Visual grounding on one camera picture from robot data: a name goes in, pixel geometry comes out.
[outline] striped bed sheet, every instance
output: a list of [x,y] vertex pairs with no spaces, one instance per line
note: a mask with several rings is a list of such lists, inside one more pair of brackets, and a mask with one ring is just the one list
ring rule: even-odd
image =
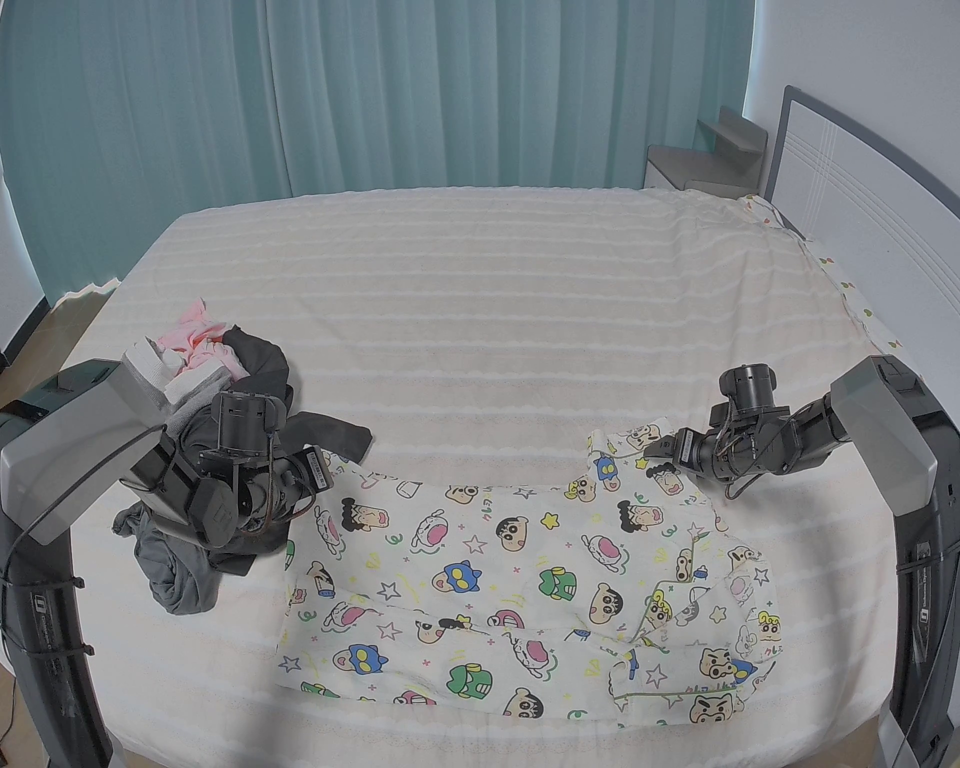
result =
[[[699,192],[422,189],[237,205],[179,218],[69,363],[118,358],[197,296],[279,344],[295,409],[367,425],[364,465],[436,484],[560,484],[590,430],[666,416],[704,428],[717,377],[777,372],[799,407],[876,353],[788,232]],[[283,557],[227,577],[217,607],[167,615],[114,514],[74,526],[90,660],[108,727],[170,766],[780,766],[855,729],[892,678],[890,515],[852,448],[766,478],[721,516],[775,564],[785,652],[718,726],[517,722],[333,701],[273,685]]]

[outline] white wall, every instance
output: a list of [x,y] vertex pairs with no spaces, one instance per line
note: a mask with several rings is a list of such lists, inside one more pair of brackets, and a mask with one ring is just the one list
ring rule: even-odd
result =
[[[958,0],[756,0],[744,114],[770,133],[795,85],[960,194]],[[762,191],[766,185],[765,161]]]
[[0,352],[43,298],[0,166]]

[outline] bed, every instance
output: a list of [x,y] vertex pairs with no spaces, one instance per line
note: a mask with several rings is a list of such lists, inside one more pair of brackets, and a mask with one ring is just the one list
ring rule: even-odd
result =
[[[889,340],[882,325],[860,322],[858,302],[875,294],[844,289],[845,259],[817,252],[837,255],[843,243],[798,237],[843,229],[800,215],[843,158],[817,159],[829,142],[806,140],[822,127],[795,122],[806,97],[787,96],[767,192],[782,223],[759,199],[660,190],[395,190],[207,210],[164,232],[68,363],[116,358],[202,296],[218,319],[284,349],[295,408],[372,430],[365,467],[444,484],[557,483],[580,466],[595,427],[667,416],[702,429],[719,373],[741,363],[769,363],[778,402],[799,407],[902,342],[939,394],[944,369],[896,313]],[[801,106],[837,125],[812,103]],[[791,133],[814,148],[813,165],[795,159]],[[842,204],[824,198],[818,210]],[[886,303],[873,307],[886,319]],[[787,644],[777,674],[728,724],[524,723],[278,687],[282,557],[227,578],[212,612],[169,616],[130,541],[109,532],[133,501],[119,486],[73,528],[101,709],[129,749],[178,768],[782,766],[861,725],[889,690],[890,514],[852,449],[763,479],[735,503],[705,490],[777,564]]]

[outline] teal curtain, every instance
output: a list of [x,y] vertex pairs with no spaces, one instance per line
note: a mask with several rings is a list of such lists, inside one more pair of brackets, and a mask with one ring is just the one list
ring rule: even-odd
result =
[[0,156],[53,300],[183,213],[441,185],[640,187],[741,109],[754,0],[6,0]]

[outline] baseboard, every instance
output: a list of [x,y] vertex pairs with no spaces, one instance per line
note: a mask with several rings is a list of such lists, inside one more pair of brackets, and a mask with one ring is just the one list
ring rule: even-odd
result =
[[10,343],[7,344],[7,348],[0,350],[0,371],[9,368],[13,364],[16,356],[27,344],[27,339],[33,335],[36,328],[40,325],[40,322],[49,312],[50,304],[47,298],[43,297],[39,304],[34,307],[34,311],[30,313],[30,317],[28,317],[23,322],[23,325],[20,326],[19,330],[13,334],[13,338]]

